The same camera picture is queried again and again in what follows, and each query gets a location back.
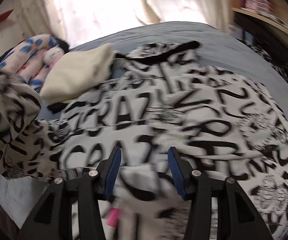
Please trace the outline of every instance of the bed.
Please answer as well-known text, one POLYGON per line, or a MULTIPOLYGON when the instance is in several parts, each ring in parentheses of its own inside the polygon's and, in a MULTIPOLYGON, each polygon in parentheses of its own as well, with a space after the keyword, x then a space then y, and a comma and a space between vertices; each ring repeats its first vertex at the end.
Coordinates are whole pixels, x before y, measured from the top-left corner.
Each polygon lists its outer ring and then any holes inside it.
MULTIPOLYGON (((222 67, 264 84, 288 118, 288 84, 285 80, 247 46, 209 25, 192 22, 148 25, 115 33, 73 50, 90 50, 111 42, 113 49, 125 54, 145 43, 185 43, 192 40, 202 44, 198 49, 201 64, 222 67)), ((121 70, 114 70, 114 77, 121 74, 121 70)), ((46 106, 43 104, 39 118, 59 117, 59 114, 49 112, 46 106)), ((6 180, 0 175, 0 204, 19 228, 46 187, 46 183, 30 177, 6 180)))

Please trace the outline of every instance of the metal screw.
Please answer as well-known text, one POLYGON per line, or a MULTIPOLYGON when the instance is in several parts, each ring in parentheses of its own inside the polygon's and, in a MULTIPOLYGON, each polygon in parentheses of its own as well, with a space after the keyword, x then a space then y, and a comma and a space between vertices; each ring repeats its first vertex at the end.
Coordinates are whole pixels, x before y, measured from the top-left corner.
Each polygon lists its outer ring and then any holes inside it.
POLYGON ((61 184, 63 182, 63 179, 61 177, 57 177, 55 180, 54 180, 54 183, 55 184, 61 184))
POLYGON ((193 176, 195 176, 195 177, 198 177, 198 176, 202 175, 202 173, 201 173, 200 171, 198 171, 198 170, 193 170, 193 171, 191 172, 191 174, 192 174, 193 176))
POLYGON ((97 174, 99 174, 97 170, 91 170, 88 172, 88 175, 90 175, 91 177, 95 177, 97 174))
POLYGON ((235 180, 234 180, 233 178, 229 177, 229 178, 227 178, 227 182, 228 182, 229 184, 234 184, 234 183, 235 183, 235 180))

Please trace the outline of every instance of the black strap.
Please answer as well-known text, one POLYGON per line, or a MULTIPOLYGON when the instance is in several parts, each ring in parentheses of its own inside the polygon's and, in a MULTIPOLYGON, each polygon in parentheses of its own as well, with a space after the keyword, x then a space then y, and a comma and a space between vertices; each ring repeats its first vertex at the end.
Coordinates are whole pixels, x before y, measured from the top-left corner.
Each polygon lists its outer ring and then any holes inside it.
POLYGON ((137 61, 145 65, 153 65, 153 64, 158 64, 158 63, 166 61, 171 55, 175 53, 180 53, 188 49, 198 49, 199 47, 200 47, 200 43, 198 41, 190 41, 187 43, 180 44, 175 49, 171 49, 170 51, 162 53, 160 55, 154 55, 154 56, 144 57, 144 58, 129 58, 123 54, 117 53, 115 55, 115 58, 125 58, 128 60, 137 61))

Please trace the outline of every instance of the white blanket with black lettering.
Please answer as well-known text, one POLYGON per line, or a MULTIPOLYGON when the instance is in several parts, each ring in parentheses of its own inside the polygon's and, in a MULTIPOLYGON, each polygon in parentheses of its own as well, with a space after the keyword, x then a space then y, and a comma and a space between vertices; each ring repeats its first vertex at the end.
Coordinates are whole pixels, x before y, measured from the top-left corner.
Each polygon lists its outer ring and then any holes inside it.
MULTIPOLYGON (((177 195, 168 169, 166 153, 175 146, 192 165, 201 163, 210 177, 235 178, 273 238, 284 239, 288 122, 264 85, 199 65, 198 46, 196 41, 153 43, 127 57, 117 55, 115 64, 128 71, 62 112, 60 121, 73 132, 60 167, 94 166, 114 146, 121 147, 114 188, 122 210, 118 238, 181 239, 190 203, 177 195)), ((211 238, 216 235, 215 204, 213 211, 211 238)))

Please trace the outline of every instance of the curtain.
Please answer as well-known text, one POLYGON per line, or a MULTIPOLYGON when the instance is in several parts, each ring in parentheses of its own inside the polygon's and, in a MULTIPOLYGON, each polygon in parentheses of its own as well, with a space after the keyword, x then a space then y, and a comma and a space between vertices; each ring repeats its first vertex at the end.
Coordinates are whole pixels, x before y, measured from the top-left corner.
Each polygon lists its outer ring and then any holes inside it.
POLYGON ((146 0, 162 22, 191 21, 209 24, 227 31, 229 0, 146 0))
POLYGON ((147 3, 147 0, 141 0, 143 6, 144 17, 141 19, 144 24, 159 23, 160 19, 147 3))
POLYGON ((141 0, 45 0, 54 34, 71 47, 145 24, 141 0))
POLYGON ((51 33, 44 0, 12 0, 12 6, 26 38, 51 33))

